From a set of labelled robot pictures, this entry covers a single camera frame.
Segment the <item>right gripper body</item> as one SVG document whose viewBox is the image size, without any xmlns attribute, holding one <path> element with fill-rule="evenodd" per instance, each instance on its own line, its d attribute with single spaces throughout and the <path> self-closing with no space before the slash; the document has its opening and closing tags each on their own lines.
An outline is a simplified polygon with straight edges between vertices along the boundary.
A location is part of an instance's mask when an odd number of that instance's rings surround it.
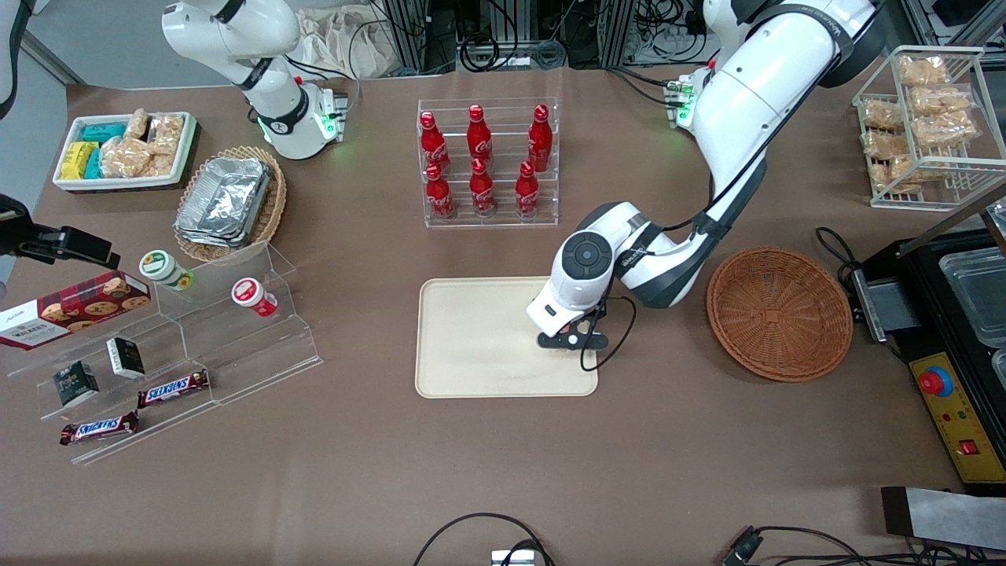
<svg viewBox="0 0 1006 566">
<path fill-rule="evenodd" d="M 16 255 L 33 239 L 35 223 L 28 208 L 13 197 L 1 196 L 1 255 Z"/>
</svg>

